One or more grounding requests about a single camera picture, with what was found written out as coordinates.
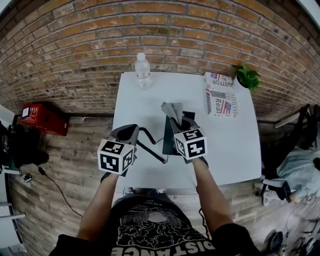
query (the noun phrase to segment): potted plant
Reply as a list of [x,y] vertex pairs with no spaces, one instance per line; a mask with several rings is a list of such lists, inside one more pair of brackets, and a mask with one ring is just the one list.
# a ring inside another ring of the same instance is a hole
[[259,86],[258,77],[260,77],[260,75],[257,71],[248,69],[244,63],[239,66],[232,66],[237,69],[233,83],[238,82],[240,85],[248,88],[250,91],[253,91],[257,86]]

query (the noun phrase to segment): black t-shirt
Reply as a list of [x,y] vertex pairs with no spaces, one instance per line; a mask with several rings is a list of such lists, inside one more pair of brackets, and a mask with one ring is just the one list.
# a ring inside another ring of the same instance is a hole
[[192,228],[189,219],[174,204],[136,196],[116,204],[97,242],[60,235],[50,256],[255,256],[260,255],[248,231],[226,224],[212,240]]

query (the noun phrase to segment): light blue shirt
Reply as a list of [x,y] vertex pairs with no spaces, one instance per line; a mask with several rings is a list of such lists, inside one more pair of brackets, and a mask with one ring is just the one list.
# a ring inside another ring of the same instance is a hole
[[314,165],[314,159],[320,158],[320,151],[295,148],[277,168],[277,174],[284,178],[297,197],[315,194],[320,197],[320,170]]

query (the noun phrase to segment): dark hair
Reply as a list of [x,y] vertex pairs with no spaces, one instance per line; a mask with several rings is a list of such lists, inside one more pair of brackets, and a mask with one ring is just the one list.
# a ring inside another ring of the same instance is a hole
[[313,159],[313,163],[315,168],[317,168],[320,171],[320,158],[316,157],[315,159]]

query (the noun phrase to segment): magazine box with flag print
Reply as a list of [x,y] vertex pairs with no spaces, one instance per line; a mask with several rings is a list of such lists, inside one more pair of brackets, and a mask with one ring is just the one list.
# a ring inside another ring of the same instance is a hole
[[238,105],[231,76],[206,72],[204,74],[206,108],[209,115],[236,117]]

